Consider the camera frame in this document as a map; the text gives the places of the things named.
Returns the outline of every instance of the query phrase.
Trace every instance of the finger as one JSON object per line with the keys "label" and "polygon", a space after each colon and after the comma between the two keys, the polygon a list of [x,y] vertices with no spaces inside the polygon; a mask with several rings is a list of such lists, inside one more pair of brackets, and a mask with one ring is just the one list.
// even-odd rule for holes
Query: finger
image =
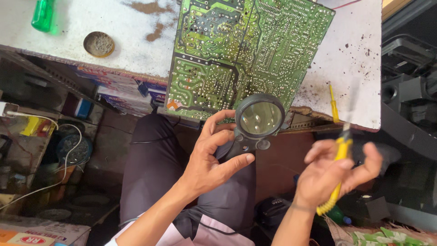
{"label": "finger", "polygon": [[319,187],[332,192],[335,187],[343,180],[345,174],[354,166],[351,159],[341,159],[329,166],[318,181]]}
{"label": "finger", "polygon": [[235,127],[237,127],[237,124],[235,124],[235,123],[220,124],[220,125],[217,125],[215,127],[214,134],[216,134],[217,132],[219,132],[221,130],[230,130],[230,131],[233,131]]}
{"label": "finger", "polygon": [[358,185],[374,179],[379,175],[383,158],[375,144],[371,142],[366,143],[363,146],[363,152],[366,155],[364,164],[352,170],[350,175],[343,181],[342,194],[350,192]]}
{"label": "finger", "polygon": [[312,145],[312,148],[305,156],[304,162],[309,164],[313,162],[318,156],[324,155],[325,157],[333,160],[337,153],[337,143],[333,139],[320,140]]}
{"label": "finger", "polygon": [[217,123],[226,119],[235,117],[235,110],[224,109],[210,116],[203,125],[201,137],[209,137],[214,134]]}
{"label": "finger", "polygon": [[217,150],[218,146],[224,145],[228,141],[234,141],[234,138],[233,131],[221,130],[202,142],[202,151],[212,155]]}
{"label": "finger", "polygon": [[255,156],[253,154],[242,154],[232,159],[228,160],[225,163],[218,165],[214,172],[217,172],[217,175],[220,176],[222,182],[226,182],[234,173],[239,171],[245,166],[248,166],[255,160]]}

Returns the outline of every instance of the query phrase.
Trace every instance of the yellow handle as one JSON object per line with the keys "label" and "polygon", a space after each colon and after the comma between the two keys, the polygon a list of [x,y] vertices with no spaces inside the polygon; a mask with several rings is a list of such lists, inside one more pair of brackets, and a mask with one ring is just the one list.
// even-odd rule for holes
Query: yellow handle
{"label": "yellow handle", "polygon": [[[352,145],[352,139],[348,139],[347,141],[344,141],[344,139],[340,137],[336,140],[336,142],[338,143],[338,152],[337,152],[337,156],[335,157],[335,160],[337,161],[340,159],[347,158],[349,147]],[[338,195],[340,194],[340,188],[341,188],[341,183],[339,183],[335,187],[334,191],[331,193],[331,197],[329,198],[329,200],[317,207],[316,212],[319,216],[329,212],[335,206],[335,203],[337,202],[338,199]]]}
{"label": "yellow handle", "polygon": [[340,122],[338,118],[337,102],[334,100],[334,93],[332,92],[332,86],[329,85],[329,91],[331,92],[331,109],[332,109],[332,119],[334,123]]}

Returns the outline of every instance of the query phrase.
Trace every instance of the magnifier lens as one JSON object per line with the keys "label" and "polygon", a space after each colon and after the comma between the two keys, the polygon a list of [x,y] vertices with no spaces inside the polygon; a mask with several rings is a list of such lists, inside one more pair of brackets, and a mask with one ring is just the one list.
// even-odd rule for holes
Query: magnifier lens
{"label": "magnifier lens", "polygon": [[265,134],[281,122],[279,108],[269,102],[259,102],[247,108],[240,119],[241,127],[250,134]]}

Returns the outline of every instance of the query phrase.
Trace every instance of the hand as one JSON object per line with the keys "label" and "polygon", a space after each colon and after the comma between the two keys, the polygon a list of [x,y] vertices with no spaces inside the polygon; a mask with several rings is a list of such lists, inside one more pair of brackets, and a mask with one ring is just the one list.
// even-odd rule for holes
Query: hand
{"label": "hand", "polygon": [[363,165],[354,169],[351,169],[354,162],[349,158],[334,161],[337,147],[334,140],[321,140],[312,145],[304,159],[309,165],[300,175],[297,184],[297,206],[315,209],[328,201],[338,183],[341,182],[340,199],[358,185],[378,176],[382,156],[373,143],[363,146],[366,159]]}
{"label": "hand", "polygon": [[217,123],[233,117],[235,110],[222,110],[209,117],[203,126],[187,168],[178,181],[193,195],[193,199],[223,184],[234,173],[255,160],[253,154],[243,154],[220,164],[213,156],[218,146],[234,140],[233,130],[236,127],[235,123]]}

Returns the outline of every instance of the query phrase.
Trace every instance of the burn mark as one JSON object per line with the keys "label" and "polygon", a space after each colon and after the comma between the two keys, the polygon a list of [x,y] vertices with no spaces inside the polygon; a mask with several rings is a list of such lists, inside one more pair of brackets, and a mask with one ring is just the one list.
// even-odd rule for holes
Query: burn mark
{"label": "burn mark", "polygon": [[164,29],[164,25],[161,23],[156,24],[155,31],[146,36],[146,40],[149,42],[153,42],[161,37],[162,30]]}
{"label": "burn mark", "polygon": [[165,13],[165,12],[174,12],[171,8],[171,5],[167,5],[165,8],[161,8],[158,5],[158,2],[152,2],[149,4],[143,4],[139,2],[133,2],[131,4],[125,4],[139,12],[143,12],[145,14],[157,14],[157,13]]}

